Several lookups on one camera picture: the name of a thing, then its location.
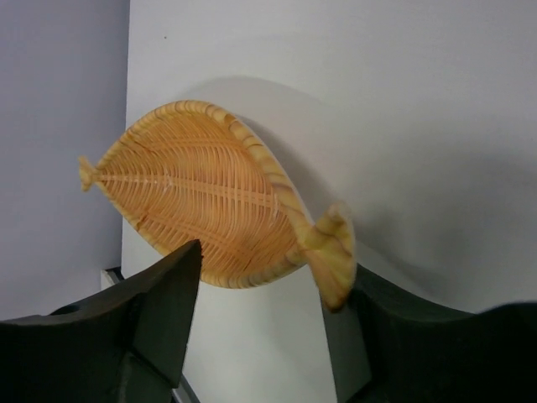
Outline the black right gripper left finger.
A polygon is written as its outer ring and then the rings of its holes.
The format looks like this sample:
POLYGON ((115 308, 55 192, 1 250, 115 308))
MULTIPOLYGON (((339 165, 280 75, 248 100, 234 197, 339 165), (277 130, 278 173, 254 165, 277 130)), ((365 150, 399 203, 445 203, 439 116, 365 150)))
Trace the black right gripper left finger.
POLYGON ((1 323, 4 402, 194 402, 183 375, 199 241, 50 313, 1 323))

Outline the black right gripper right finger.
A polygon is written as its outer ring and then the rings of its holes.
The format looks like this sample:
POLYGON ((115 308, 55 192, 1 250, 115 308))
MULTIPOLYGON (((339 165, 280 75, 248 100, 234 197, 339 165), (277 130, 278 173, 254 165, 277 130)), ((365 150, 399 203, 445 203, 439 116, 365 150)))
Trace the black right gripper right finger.
POLYGON ((534 402, 536 304, 470 313, 359 266, 348 302, 323 312, 339 402, 534 402))

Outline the orange fish-shaped woven plate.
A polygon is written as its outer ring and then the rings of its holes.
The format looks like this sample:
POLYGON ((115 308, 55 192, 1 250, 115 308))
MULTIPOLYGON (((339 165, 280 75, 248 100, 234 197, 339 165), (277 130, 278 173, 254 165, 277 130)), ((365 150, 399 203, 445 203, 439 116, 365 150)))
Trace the orange fish-shaped woven plate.
POLYGON ((98 187, 160 254, 198 240, 207 284, 252 288, 308 266, 329 310, 351 293, 356 238, 346 205, 313 218, 268 146, 222 107, 157 107, 97 163, 78 163, 81 189, 98 187))

